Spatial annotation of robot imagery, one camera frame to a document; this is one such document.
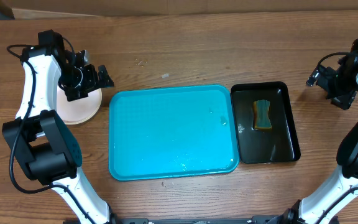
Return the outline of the green yellow sponge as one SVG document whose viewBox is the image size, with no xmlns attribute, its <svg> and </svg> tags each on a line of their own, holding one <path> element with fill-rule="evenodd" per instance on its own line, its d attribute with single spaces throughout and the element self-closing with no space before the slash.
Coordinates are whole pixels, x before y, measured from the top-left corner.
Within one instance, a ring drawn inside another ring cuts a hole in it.
<svg viewBox="0 0 358 224">
<path fill-rule="evenodd" d="M 252 109 L 254 114 L 253 128 L 256 130 L 271 129 L 270 102 L 268 100 L 257 100 L 253 102 Z"/>
</svg>

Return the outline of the white plate with ketchup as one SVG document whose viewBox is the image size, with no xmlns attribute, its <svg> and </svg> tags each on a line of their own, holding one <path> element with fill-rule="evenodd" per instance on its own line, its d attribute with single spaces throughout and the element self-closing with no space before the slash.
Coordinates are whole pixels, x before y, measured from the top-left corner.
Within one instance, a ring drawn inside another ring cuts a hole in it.
<svg viewBox="0 0 358 224">
<path fill-rule="evenodd" d="M 99 110 L 103 94 L 101 89 L 92 91 L 88 97 L 75 101 L 67 101 L 64 91 L 57 90 L 57 113 L 67 125 L 84 123 Z"/>
</svg>

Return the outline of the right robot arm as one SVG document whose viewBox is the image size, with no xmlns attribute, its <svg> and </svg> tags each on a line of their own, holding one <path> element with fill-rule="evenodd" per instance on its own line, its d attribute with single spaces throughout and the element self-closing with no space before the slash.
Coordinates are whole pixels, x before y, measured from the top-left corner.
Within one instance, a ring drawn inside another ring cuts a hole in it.
<svg viewBox="0 0 358 224">
<path fill-rule="evenodd" d="M 334 172 L 316 191 L 269 222 L 331 223 L 338 212 L 358 197 L 358 122 L 342 140 L 336 160 Z"/>
</svg>

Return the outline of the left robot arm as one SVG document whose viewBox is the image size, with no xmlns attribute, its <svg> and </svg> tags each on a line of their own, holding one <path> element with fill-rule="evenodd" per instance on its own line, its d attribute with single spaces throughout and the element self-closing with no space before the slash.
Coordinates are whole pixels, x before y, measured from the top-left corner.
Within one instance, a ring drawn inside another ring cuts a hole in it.
<svg viewBox="0 0 358 224">
<path fill-rule="evenodd" d="M 120 223 L 86 178 L 78 141 L 55 109 L 58 88 L 69 100 L 79 100 L 92 90 L 112 87 L 105 66 L 95 68 L 85 59 L 85 51 L 75 53 L 60 44 L 21 47 L 22 103 L 15 120 L 2 126 L 11 149 L 13 186 L 25 194 L 55 191 L 80 223 Z"/>
</svg>

